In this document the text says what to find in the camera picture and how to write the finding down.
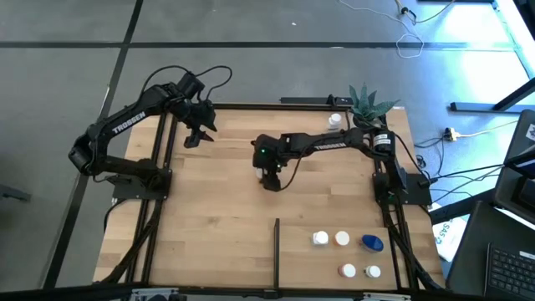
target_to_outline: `wooden table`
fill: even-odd
[[[271,288],[273,286],[273,225],[280,218],[280,287],[331,289],[396,289],[388,234],[375,203],[371,174],[374,163],[358,150],[314,153],[303,159],[292,185],[285,191],[266,191],[252,168],[251,140],[260,134],[323,133],[329,112],[218,110],[216,142],[185,149],[189,130],[182,124],[176,135],[171,168],[171,193],[163,206],[150,282],[158,285],[217,288]],[[169,128],[171,118],[167,118]],[[389,128],[412,145],[405,111],[387,114]],[[126,158],[149,157],[157,118],[136,125]],[[398,141],[397,156],[408,172],[417,172]],[[280,173],[288,182],[296,161]],[[95,269],[94,280],[107,276],[130,247],[140,208],[139,201],[117,207]],[[418,206],[404,206],[414,254],[440,285],[444,285],[431,221]],[[351,234],[349,246],[310,246],[310,236],[323,229]],[[356,243],[371,233],[383,238],[382,253],[364,251]],[[135,279],[140,279],[144,251]],[[408,286],[405,263],[397,249],[401,282]],[[341,278],[337,268],[353,263],[357,278]],[[379,279],[361,274],[365,265],[383,269]]]

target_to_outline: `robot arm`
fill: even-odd
[[[131,178],[123,177],[127,175],[137,178],[149,191],[165,189],[163,184],[167,171],[159,169],[150,159],[130,161],[108,156],[108,144],[114,137],[143,119],[166,112],[172,113],[179,122],[191,128],[191,135],[184,142],[185,147],[197,147],[200,140],[213,141],[201,130],[201,125],[204,125],[210,130],[217,131],[214,126],[216,113],[211,101],[191,102],[195,94],[200,93],[204,87],[205,85],[191,72],[184,74],[177,84],[151,86],[134,104],[90,125],[75,141],[69,152],[69,159],[80,173],[86,176],[97,176],[107,171],[119,174],[107,177],[107,180],[115,185],[118,181],[131,181]]]
[[[364,142],[364,135],[370,134],[374,145]],[[255,141],[252,165],[262,169],[262,184],[270,191],[281,191],[277,173],[292,159],[301,159],[316,151],[340,148],[355,148],[369,158],[382,161],[387,170],[390,187],[405,189],[405,170],[395,159],[395,134],[389,130],[373,129],[362,131],[359,128],[341,130],[336,133],[308,135],[305,133],[282,134],[279,139],[260,135]]]

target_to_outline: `concrete floor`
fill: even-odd
[[[358,4],[392,15],[396,12],[394,1],[361,0]],[[420,18],[443,6],[416,0],[404,0],[404,4]],[[117,48],[7,49],[2,42],[120,42],[134,5],[135,0],[90,4],[0,0],[0,183],[33,195],[28,203],[0,202],[1,291],[38,288],[43,281],[76,177],[67,152],[98,116],[119,53]],[[426,42],[485,47],[509,43],[507,31],[487,4],[455,4],[416,28]],[[133,40],[395,42],[403,32],[398,23],[370,12],[350,11],[334,0],[152,0],[143,5]],[[231,66],[234,77],[213,92],[214,101],[277,102],[285,96],[348,95],[349,84],[366,82],[369,89],[379,91],[378,100],[402,100],[415,141],[436,137],[446,127],[470,134],[515,120],[516,115],[451,113],[447,105],[452,101],[496,102],[528,80],[512,49],[433,49],[418,59],[401,59],[392,48],[131,49],[111,112],[133,102],[145,77],[166,64],[182,64],[195,71],[215,64]],[[180,76],[169,71],[153,82]],[[209,86],[225,76],[214,72],[203,81]],[[535,95],[524,103],[535,103]],[[501,162],[507,148],[499,142],[507,143],[513,130],[514,125],[446,143],[442,173]],[[127,140],[127,134],[117,137],[110,154],[122,156]],[[418,153],[434,174],[436,150]],[[484,191],[495,180],[470,184],[465,191]],[[451,189],[460,183],[443,180],[434,187]],[[109,184],[89,183],[58,286],[91,282],[111,191]],[[439,196],[441,192],[433,192],[434,198]],[[462,198],[449,196],[440,204]]]

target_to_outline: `potted plant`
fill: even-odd
[[[383,125],[381,122],[382,117],[400,101],[399,99],[396,101],[384,101],[375,105],[377,91],[368,95],[366,83],[362,85],[360,99],[357,97],[357,92],[352,85],[349,86],[349,93],[353,99],[353,107],[351,108],[353,123],[360,128],[381,127]]]

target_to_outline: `laptop keyboard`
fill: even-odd
[[[491,247],[488,285],[535,300],[535,260]]]

